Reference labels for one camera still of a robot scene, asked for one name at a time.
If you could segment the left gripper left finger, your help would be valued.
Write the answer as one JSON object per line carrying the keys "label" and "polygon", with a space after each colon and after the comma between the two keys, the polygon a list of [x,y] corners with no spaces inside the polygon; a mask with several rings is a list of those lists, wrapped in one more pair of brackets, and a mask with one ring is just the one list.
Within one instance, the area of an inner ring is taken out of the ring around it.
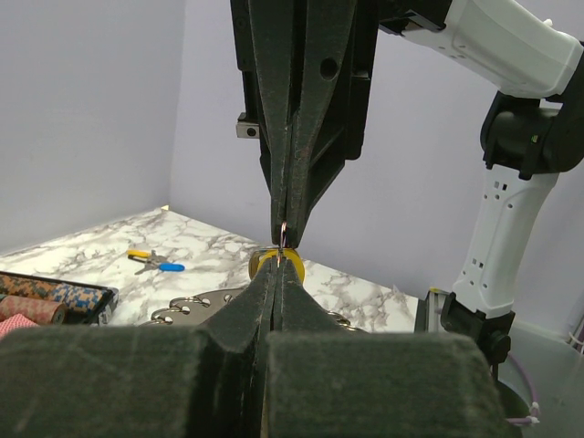
{"label": "left gripper left finger", "polygon": [[4,437],[257,437],[276,263],[199,326],[21,328],[1,342]]}

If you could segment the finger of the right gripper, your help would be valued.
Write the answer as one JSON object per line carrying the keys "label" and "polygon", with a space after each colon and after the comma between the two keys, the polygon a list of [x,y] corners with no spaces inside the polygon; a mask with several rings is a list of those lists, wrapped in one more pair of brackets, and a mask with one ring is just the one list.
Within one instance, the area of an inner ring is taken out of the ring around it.
{"label": "finger of the right gripper", "polygon": [[249,3],[255,70],[270,150],[271,235],[281,243],[291,142],[289,99],[292,69],[292,3]]}
{"label": "finger of the right gripper", "polygon": [[341,128],[326,123],[353,25],[354,1],[308,1],[300,102],[287,183],[287,245],[299,246],[308,218],[343,164],[329,147]]}

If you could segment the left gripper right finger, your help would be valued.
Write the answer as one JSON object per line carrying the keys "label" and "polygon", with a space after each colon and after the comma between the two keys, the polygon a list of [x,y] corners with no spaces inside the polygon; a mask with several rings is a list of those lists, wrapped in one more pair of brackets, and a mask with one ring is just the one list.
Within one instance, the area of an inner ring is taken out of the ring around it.
{"label": "left gripper right finger", "polygon": [[333,326],[288,261],[275,275],[268,338],[272,437],[506,437],[509,426],[482,352],[449,334],[368,334]]}

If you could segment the metal disc with keyrings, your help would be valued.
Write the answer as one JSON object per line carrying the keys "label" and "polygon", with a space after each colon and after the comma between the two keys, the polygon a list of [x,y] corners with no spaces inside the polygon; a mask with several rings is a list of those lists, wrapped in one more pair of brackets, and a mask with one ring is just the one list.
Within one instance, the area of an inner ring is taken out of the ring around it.
{"label": "metal disc with keyrings", "polygon": [[356,332],[348,319],[324,309],[299,283],[276,286],[272,305],[250,300],[246,287],[219,289],[190,297],[177,297],[151,314],[144,326],[201,326],[214,322],[228,328],[252,319],[260,333]]}

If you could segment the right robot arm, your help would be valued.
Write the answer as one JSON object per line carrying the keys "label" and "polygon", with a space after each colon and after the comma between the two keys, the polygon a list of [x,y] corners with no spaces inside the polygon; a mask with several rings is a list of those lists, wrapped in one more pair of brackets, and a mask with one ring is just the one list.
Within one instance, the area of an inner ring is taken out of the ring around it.
{"label": "right robot arm", "polygon": [[295,248],[309,215],[360,155],[376,38],[386,32],[496,86],[480,133],[485,188],[468,255],[444,302],[444,329],[506,360],[517,271],[563,172],[583,159],[583,44],[515,1],[243,1],[239,61],[252,88],[271,235]]}

